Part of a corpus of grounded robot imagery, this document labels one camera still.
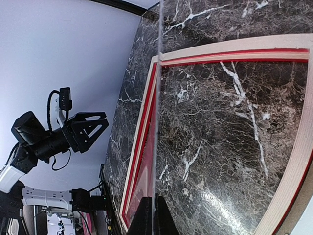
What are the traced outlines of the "red wooden picture frame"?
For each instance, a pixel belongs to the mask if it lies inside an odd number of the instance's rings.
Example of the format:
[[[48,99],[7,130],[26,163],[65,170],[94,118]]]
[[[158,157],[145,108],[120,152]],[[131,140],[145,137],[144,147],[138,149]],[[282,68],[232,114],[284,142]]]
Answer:
[[[313,161],[312,34],[252,37],[164,53],[156,194],[179,235],[274,235]],[[157,49],[135,58],[136,129],[119,218],[151,196]]]

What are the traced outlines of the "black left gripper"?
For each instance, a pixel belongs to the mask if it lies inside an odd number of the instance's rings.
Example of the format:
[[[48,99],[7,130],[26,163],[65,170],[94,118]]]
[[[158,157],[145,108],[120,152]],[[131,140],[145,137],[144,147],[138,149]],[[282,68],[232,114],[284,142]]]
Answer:
[[[105,112],[79,112],[61,130],[74,152],[87,152],[109,126]]]

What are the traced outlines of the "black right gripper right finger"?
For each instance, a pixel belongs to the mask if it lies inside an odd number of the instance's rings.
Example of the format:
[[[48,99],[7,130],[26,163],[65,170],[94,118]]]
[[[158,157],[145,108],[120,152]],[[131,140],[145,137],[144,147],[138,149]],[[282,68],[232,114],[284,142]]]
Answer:
[[[155,235],[179,235],[168,205],[162,196],[155,200],[154,234]]]

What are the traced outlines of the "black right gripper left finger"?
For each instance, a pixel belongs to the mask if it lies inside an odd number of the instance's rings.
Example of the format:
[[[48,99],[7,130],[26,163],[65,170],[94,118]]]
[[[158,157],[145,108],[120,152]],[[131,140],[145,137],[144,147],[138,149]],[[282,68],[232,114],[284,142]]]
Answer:
[[[152,197],[143,197],[133,217],[127,235],[152,234]]]

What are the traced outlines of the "clear acrylic sheet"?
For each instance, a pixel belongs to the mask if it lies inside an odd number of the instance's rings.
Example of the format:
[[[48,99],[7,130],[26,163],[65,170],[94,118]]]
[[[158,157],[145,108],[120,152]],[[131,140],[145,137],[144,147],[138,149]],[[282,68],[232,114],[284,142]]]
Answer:
[[[151,190],[152,197],[152,235],[154,235],[154,214],[155,214],[155,200],[157,197],[156,194],[156,166],[157,166],[157,141],[158,141],[158,116],[159,116],[159,90],[161,82],[161,64],[163,60],[163,11],[164,11],[164,1],[161,0],[159,4],[159,23],[158,23],[158,52],[156,56],[156,75],[154,76],[154,81],[156,82],[154,88],[154,97],[153,97],[153,113],[150,122],[150,134],[151,137],[151,150],[152,150],[152,163],[151,163],[151,179],[148,184],[148,189]]]

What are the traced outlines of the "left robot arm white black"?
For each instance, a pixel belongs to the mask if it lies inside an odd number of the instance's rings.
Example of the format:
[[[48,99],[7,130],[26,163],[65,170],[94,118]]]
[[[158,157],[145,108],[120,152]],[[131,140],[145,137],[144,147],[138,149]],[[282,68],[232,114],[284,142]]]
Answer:
[[[85,153],[109,126],[106,114],[77,113],[60,128],[45,130],[32,111],[18,118],[11,132],[17,139],[5,167],[0,171],[0,211],[16,217],[23,206],[55,207],[86,212],[105,210],[104,196],[92,196],[82,188],[68,191],[40,190],[20,181],[38,164],[57,154]]]

